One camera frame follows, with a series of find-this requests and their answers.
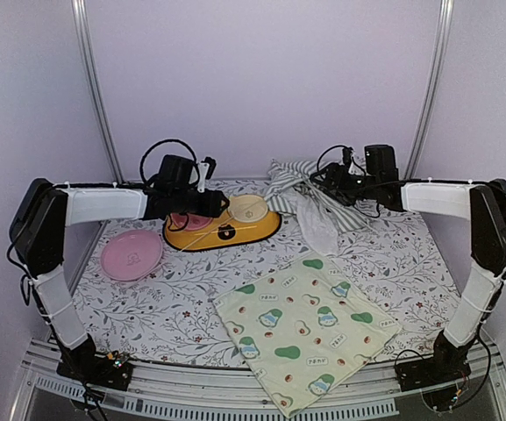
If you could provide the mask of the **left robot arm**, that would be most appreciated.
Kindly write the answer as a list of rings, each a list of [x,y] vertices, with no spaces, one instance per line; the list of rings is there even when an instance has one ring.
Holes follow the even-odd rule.
[[[9,230],[8,258],[24,272],[29,290],[56,342],[69,356],[69,367],[84,381],[103,371],[94,340],[79,318],[65,276],[64,246],[69,226],[105,220],[153,220],[189,213],[218,218],[230,201],[205,183],[216,166],[168,154],[158,174],[139,183],[52,183],[37,178],[30,184]]]

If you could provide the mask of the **striped fabric pet tent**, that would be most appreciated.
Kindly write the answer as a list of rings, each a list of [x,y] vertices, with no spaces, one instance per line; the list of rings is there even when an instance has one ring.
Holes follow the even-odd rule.
[[[315,170],[314,161],[273,160],[267,171],[269,184],[264,192],[267,207],[274,212],[294,215],[310,249],[322,255],[339,253],[341,234],[364,229],[377,233],[368,217],[328,197],[310,181]]]

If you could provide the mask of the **avocado print cushion mat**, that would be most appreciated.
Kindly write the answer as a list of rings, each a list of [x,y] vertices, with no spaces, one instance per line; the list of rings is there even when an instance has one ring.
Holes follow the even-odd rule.
[[[213,304],[237,351],[286,418],[356,374],[402,330],[318,253]]]

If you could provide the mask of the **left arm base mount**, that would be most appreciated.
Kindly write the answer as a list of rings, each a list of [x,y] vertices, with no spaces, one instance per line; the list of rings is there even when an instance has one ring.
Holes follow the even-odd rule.
[[[101,386],[120,391],[128,390],[134,366],[129,357],[118,351],[108,356],[99,354],[91,337],[75,349],[58,343],[61,362],[57,374],[81,384]]]

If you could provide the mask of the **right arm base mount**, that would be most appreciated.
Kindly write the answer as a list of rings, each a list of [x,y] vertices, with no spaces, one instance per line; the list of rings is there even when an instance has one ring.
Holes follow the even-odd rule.
[[[471,368],[467,362],[468,347],[457,348],[451,343],[436,343],[433,355],[425,358],[416,351],[416,360],[395,361],[394,370],[401,391],[438,387],[424,392],[422,398],[431,410],[453,410],[467,385]]]

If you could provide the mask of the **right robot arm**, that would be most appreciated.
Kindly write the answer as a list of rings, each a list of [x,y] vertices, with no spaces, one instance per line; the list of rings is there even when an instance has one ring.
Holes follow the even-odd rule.
[[[343,146],[342,161],[317,166],[310,179],[345,206],[374,200],[392,211],[428,213],[465,219],[470,224],[471,267],[460,304],[425,364],[432,382],[444,382],[460,365],[458,354],[478,338],[506,283],[506,180],[489,182],[401,179],[395,150],[389,145],[364,149],[359,174],[353,150]]]

